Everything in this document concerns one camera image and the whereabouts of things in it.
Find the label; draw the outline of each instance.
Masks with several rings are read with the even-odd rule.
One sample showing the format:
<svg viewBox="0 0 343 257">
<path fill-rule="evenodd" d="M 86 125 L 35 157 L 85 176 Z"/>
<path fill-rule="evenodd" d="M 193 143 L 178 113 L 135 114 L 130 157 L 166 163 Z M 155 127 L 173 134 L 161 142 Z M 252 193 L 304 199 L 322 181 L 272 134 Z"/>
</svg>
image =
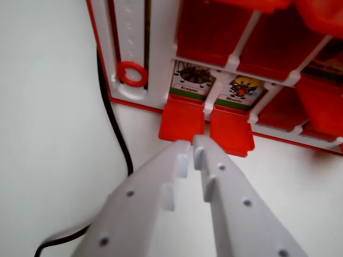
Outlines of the label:
<svg viewBox="0 0 343 257">
<path fill-rule="evenodd" d="M 214 81 L 210 68 L 176 61 L 169 92 L 204 101 Z"/>
<path fill-rule="evenodd" d="M 247 111 L 253 107 L 263 93 L 264 87 L 261 80 L 238 75 L 224 85 L 215 104 Z"/>
<path fill-rule="evenodd" d="M 185 91 L 189 91 L 189 92 L 193 92 L 193 93 L 197 93 L 197 94 L 200 94 L 200 95 L 205 95 L 206 94 L 206 91 L 204 91 L 202 89 L 198 89 L 198 88 L 194 88 L 194 87 L 188 87 L 188 86 L 179 85 L 179 84 L 175 84 L 174 88 L 185 90 Z"/>
<path fill-rule="evenodd" d="M 220 95 L 218 97 L 218 99 L 222 99 L 222 100 L 226 100 L 226 101 L 231 101 L 231 102 L 235 102 L 235 103 L 241 103 L 241 104 L 245 104 L 245 105 L 251 105 L 251 101 L 249 100 L 244 100 L 244 99 L 237 99 L 228 95 Z"/>
</svg>

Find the white wall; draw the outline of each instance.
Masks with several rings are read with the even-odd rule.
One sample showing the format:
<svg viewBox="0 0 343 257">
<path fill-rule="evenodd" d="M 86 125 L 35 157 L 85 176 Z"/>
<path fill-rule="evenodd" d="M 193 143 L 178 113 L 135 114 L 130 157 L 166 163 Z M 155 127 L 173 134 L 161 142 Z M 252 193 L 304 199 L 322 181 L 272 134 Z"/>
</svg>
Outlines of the white wall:
<svg viewBox="0 0 343 257">
<path fill-rule="evenodd" d="M 125 175 L 86 1 L 1 1 L 0 255 L 33 256 L 95 215 Z"/>
</svg>

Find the vertical slot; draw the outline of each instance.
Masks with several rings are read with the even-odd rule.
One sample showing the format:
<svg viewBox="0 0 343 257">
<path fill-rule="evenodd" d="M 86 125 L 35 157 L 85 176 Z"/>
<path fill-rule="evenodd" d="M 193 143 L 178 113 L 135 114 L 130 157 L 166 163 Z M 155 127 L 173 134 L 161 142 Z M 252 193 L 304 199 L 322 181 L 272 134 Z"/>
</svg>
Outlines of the vertical slot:
<svg viewBox="0 0 343 257">
<path fill-rule="evenodd" d="M 257 124 L 290 132 L 308 119 L 296 90 L 284 87 L 260 112 Z"/>
<path fill-rule="evenodd" d="M 145 0 L 144 6 L 144 69 L 149 70 L 149 49 L 150 49 L 150 16 L 151 0 Z"/>
<path fill-rule="evenodd" d="M 114 49 L 116 52 L 115 57 L 116 57 L 117 62 L 120 62 L 121 58 L 120 58 L 120 51 L 119 51 L 117 21 L 116 21 L 116 14 L 115 14 L 115 10 L 114 10 L 113 0 L 107 0 L 107 5 L 108 5 L 109 16 L 110 16 L 110 20 L 111 20 L 111 29 L 112 29 Z"/>
<path fill-rule="evenodd" d="M 262 14 L 242 51 L 238 70 L 284 81 L 323 38 L 307 28 L 293 4 L 272 15 Z"/>
<path fill-rule="evenodd" d="M 204 0 L 183 1 L 177 55 L 224 67 L 253 10 Z"/>
</svg>

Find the screw hole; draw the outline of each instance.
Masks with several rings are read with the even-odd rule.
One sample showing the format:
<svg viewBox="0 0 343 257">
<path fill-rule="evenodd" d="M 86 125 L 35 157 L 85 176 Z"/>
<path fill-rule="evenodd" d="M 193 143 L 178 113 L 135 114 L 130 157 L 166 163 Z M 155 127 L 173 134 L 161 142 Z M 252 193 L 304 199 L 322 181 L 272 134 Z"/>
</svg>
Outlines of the screw hole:
<svg viewBox="0 0 343 257">
<path fill-rule="evenodd" d="M 103 238 L 100 239 L 99 245 L 100 245 L 101 247 L 102 247 L 102 246 L 106 246 L 106 245 L 108 244 L 108 242 L 109 242 L 108 237 L 103 237 Z"/>
<path fill-rule="evenodd" d="M 132 197 L 134 194 L 135 194 L 135 192 L 132 191 L 132 190 L 130 190 L 130 191 L 128 191 L 128 192 L 126 193 L 126 196 L 127 196 L 127 197 Z"/>
<path fill-rule="evenodd" d="M 249 199 L 245 199 L 245 200 L 243 200 L 243 204 L 244 204 L 245 206 L 250 207 L 250 206 L 252 205 L 252 202 L 251 202 Z"/>
<path fill-rule="evenodd" d="M 220 170 L 225 170 L 225 165 L 222 164 L 222 163 L 218 163 L 218 164 L 217 164 L 217 167 L 218 167 L 218 169 L 220 169 Z"/>
<path fill-rule="evenodd" d="M 280 250 L 279 251 L 279 256 L 281 257 L 288 257 L 288 252 L 286 250 Z"/>
</svg>

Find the red base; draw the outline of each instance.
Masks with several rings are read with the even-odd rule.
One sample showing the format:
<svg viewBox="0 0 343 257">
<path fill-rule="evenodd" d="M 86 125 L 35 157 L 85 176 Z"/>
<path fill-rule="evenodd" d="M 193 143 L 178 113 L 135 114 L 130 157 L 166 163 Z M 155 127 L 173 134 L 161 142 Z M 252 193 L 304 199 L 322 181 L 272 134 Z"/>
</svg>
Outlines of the red base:
<svg viewBox="0 0 343 257">
<path fill-rule="evenodd" d="M 210 137 L 226 153 L 247 157 L 255 148 L 247 112 L 215 105 L 210 119 Z"/>
<path fill-rule="evenodd" d="M 110 97 L 110 99 L 114 103 L 128 105 L 128 106 L 131 106 L 131 107 L 135 107 L 135 108 L 139 108 L 139 109 L 143 109 L 143 110 L 147 110 L 147 111 L 157 112 L 159 114 L 163 113 L 163 110 L 160 110 L 160 109 L 157 109 L 157 108 L 152 108 L 152 107 L 148 107 L 148 106 L 141 105 L 141 104 L 131 103 L 131 102 L 120 100 L 120 99 L 116 99 L 116 98 L 113 98 L 113 97 Z M 316 151 L 321 151 L 321 152 L 330 153 L 330 154 L 334 154 L 334 155 L 338 155 L 338 156 L 343 156 L 343 153 L 337 153 L 337 152 L 333 152 L 333 151 L 330 151 L 330 150 L 327 150 L 327 149 L 322 149 L 322 148 L 315 147 L 315 146 L 305 145 L 303 143 L 289 141 L 289 140 L 282 139 L 282 138 L 276 138 L 276 137 L 273 137 L 271 135 L 265 135 L 265 134 L 261 134 L 261 133 L 257 133 L 257 132 L 252 132 L 252 134 L 256 135 L 258 137 L 261 137 L 261 138 L 268 138 L 268 139 L 276 140 L 276 141 L 283 142 L 283 143 L 289 143 L 291 145 L 301 146 L 301 147 L 309 148 L 309 149 L 316 150 Z"/>
</svg>

